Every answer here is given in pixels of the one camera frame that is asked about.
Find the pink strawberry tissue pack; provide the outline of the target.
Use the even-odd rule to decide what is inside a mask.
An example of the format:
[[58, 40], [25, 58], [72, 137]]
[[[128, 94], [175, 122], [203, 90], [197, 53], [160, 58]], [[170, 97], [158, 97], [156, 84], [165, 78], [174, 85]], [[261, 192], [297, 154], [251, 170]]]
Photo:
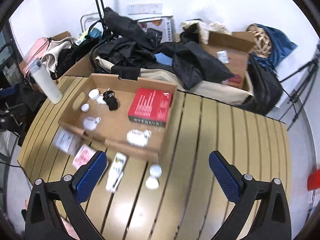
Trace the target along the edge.
[[86, 144], [83, 144], [78, 150], [75, 158], [73, 159], [73, 167], [78, 170], [82, 165], [86, 165], [93, 157], [93, 155], [95, 155], [95, 153], [96, 150], [90, 148]]

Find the white spray bottle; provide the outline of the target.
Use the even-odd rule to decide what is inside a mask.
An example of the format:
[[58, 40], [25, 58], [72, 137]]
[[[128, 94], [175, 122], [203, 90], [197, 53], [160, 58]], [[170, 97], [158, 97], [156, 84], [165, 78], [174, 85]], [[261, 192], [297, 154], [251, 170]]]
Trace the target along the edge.
[[124, 167], [127, 162], [127, 156], [123, 153], [117, 152], [108, 172], [106, 183], [106, 191], [115, 193], [117, 187], [124, 175]]

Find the white label carton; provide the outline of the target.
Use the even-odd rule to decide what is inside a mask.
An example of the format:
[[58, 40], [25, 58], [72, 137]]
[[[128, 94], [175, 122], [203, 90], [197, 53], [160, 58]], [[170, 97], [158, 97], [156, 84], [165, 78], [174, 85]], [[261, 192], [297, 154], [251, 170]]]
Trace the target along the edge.
[[54, 145], [67, 155], [76, 155], [82, 144], [82, 138], [78, 135], [59, 128], [54, 137]]

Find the white round lid jar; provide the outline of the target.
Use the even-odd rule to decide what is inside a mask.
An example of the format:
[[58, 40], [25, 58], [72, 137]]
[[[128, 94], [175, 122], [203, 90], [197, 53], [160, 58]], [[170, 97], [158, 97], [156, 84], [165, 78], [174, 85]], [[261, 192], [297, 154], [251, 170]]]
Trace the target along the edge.
[[149, 168], [149, 174], [153, 178], [159, 178], [162, 175], [162, 168], [158, 164], [152, 164]]

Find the red book box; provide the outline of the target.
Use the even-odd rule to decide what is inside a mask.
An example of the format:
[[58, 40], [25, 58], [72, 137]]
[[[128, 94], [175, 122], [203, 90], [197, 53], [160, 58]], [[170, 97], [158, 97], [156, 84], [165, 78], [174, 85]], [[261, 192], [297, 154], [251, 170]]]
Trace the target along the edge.
[[140, 88], [127, 113], [131, 122], [164, 127], [169, 116], [172, 94], [163, 90]]

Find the red bucket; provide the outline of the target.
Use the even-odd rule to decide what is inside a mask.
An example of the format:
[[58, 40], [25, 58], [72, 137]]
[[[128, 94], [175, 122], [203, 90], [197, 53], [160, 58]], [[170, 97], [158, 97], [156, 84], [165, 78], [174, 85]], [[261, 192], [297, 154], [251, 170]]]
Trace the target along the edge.
[[308, 176], [307, 189], [308, 191], [317, 190], [320, 188], [320, 169], [315, 170]]

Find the shallow cardboard tray box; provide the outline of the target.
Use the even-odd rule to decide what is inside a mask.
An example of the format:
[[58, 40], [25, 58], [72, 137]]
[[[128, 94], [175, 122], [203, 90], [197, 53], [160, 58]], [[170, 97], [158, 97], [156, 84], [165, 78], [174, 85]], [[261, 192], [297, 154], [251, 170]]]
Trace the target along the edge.
[[[140, 88], [160, 89], [176, 93], [177, 86], [173, 83], [138, 78], [137, 80], [121, 79], [117, 75], [91, 74], [83, 78], [82, 83], [69, 96], [69, 103], [59, 118], [59, 125], [86, 140], [103, 143], [107, 148], [125, 155], [157, 162], [164, 145], [167, 126], [163, 128], [131, 122], [128, 111], [135, 93]], [[114, 90], [115, 97], [120, 101], [116, 111], [109, 111], [107, 106], [99, 106], [88, 96], [93, 89], [101, 92], [108, 88]], [[90, 105], [87, 112], [81, 111], [85, 103]], [[137, 129], [149, 129], [152, 133], [146, 146], [134, 146], [127, 141], [127, 133]]]

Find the black backpack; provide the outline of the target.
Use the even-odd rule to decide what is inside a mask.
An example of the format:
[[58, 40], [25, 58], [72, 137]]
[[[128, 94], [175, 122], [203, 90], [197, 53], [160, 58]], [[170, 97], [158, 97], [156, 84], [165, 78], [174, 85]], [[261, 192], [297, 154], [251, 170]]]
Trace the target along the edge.
[[268, 68], [262, 67], [253, 54], [249, 55], [247, 70], [253, 86], [253, 95], [239, 108], [266, 116], [280, 100], [283, 88], [276, 75]]

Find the white thermos bottle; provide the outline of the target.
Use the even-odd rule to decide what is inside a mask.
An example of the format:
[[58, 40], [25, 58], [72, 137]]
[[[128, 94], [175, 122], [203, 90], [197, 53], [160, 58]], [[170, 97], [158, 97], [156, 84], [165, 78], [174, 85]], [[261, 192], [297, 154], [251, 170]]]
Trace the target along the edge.
[[29, 68], [29, 72], [38, 87], [44, 92], [47, 98], [53, 103], [57, 104], [62, 99], [57, 84], [52, 80], [50, 74], [47, 72], [46, 67], [39, 58], [36, 58]]

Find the cream white garment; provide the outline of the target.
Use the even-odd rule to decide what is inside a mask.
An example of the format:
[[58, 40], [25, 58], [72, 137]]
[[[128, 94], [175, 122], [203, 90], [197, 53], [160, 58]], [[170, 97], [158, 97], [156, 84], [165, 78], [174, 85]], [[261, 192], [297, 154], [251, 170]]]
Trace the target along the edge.
[[41, 61], [47, 69], [48, 73], [54, 73], [57, 67], [59, 54], [63, 49], [71, 48], [72, 44], [76, 42], [73, 37], [65, 37], [62, 40], [51, 40], [48, 49], [42, 55]]

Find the open brown cardboard box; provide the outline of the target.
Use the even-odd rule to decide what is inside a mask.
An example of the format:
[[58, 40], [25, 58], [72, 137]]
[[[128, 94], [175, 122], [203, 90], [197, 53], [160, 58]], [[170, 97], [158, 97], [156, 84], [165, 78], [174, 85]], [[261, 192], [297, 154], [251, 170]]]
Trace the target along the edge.
[[254, 33], [237, 31], [231, 35], [211, 31], [203, 49], [222, 62], [234, 75], [224, 81], [228, 86], [243, 89], [250, 52], [255, 46]]

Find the blue cloth with woven basket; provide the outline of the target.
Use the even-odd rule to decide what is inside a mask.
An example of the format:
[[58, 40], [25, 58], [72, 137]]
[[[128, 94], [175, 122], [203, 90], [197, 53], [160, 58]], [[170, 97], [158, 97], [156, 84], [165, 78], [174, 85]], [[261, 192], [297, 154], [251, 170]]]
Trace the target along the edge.
[[255, 45], [251, 50], [254, 59], [270, 71], [275, 72], [278, 65], [297, 48], [279, 29], [253, 23], [246, 31], [254, 34]]

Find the pile of black clothes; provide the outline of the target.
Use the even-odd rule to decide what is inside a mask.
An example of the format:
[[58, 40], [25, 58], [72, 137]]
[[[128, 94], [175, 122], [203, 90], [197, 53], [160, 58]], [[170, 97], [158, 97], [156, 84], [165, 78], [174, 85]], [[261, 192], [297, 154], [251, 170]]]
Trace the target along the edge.
[[104, 24], [111, 36], [97, 48], [97, 55], [113, 64], [112, 74], [124, 79], [137, 79], [142, 69], [160, 69], [176, 75], [183, 88], [191, 89], [202, 81], [222, 83], [233, 77], [194, 40], [156, 44], [136, 21], [109, 7], [104, 10]]

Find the pink bag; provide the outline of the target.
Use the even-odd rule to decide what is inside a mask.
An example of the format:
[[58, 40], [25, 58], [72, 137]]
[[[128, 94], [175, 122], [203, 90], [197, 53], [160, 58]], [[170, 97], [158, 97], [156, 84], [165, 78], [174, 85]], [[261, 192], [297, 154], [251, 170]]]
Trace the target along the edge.
[[23, 74], [26, 77], [28, 75], [31, 63], [36, 58], [41, 58], [43, 54], [47, 51], [50, 43], [52, 41], [51, 37], [42, 37], [35, 41], [35, 43], [31, 46], [28, 52], [23, 57], [23, 61], [25, 62], [25, 66], [23, 67]]

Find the wall power socket strip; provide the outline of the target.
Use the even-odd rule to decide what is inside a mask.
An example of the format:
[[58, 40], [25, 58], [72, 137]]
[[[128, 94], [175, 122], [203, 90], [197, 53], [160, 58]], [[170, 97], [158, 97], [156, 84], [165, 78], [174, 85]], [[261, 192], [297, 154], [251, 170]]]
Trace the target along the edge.
[[127, 13], [129, 15], [139, 14], [162, 14], [162, 4], [129, 4], [127, 5]]

